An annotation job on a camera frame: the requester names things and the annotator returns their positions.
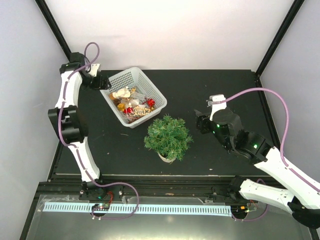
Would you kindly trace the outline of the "small green christmas tree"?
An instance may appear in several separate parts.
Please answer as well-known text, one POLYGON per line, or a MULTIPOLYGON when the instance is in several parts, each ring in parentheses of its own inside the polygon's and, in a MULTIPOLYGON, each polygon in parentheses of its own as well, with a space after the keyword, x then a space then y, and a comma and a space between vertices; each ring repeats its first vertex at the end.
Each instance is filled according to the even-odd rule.
POLYGON ((182 161, 192 142, 185 120, 169 115, 155 119, 144 137, 145 148, 156 152, 167 163, 182 161))

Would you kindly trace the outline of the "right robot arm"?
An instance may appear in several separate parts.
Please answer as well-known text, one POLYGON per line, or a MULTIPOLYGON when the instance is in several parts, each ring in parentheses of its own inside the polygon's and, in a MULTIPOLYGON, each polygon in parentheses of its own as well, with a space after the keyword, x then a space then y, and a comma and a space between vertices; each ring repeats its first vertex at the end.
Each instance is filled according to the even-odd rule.
POLYGON ((302 225, 320 227, 320 184, 286 158, 263 136, 244 130, 240 117, 230 109, 212 114, 195 111, 196 127, 202 134, 212 133, 230 154, 245 158, 283 187, 264 185, 243 176, 235 176, 227 189, 228 198, 255 200, 282 209, 302 225))

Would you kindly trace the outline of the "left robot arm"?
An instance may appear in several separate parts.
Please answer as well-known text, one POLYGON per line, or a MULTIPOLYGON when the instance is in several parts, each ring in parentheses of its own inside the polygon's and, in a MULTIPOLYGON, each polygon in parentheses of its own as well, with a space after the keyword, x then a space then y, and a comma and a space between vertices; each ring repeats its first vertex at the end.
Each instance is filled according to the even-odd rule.
POLYGON ((61 141, 73 154, 80 170, 82 189, 80 196, 90 201, 111 203, 114 194, 103 184, 101 171, 97 167, 89 148, 89 127, 78 108, 81 86, 93 90, 108 90, 108 77, 100 74, 100 65, 89 62, 79 52, 70 55, 70 61, 59 69, 61 89, 54 108, 48 110, 48 118, 61 141))

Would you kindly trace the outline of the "white plastic basket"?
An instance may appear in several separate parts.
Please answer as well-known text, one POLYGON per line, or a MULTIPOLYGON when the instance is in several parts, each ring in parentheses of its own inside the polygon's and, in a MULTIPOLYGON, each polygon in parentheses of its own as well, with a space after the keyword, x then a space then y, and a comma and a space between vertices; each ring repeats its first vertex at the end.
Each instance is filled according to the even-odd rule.
POLYGON ((131 67, 123 70, 110 77, 109 80, 111 88, 108 90, 101 90, 100 92, 113 113, 125 127, 133 129, 141 125, 152 117, 158 115, 168 103, 160 90, 138 67, 131 67), (131 92, 131 96, 129 98, 113 98, 112 93, 117 92, 122 88, 128 88, 131 92), (155 100, 155 105, 153 107, 148 106, 148 99, 155 100), (118 110, 117 105, 120 103, 126 104, 126 108, 135 108, 137 106, 150 108, 151 113, 142 117, 133 117, 118 110))

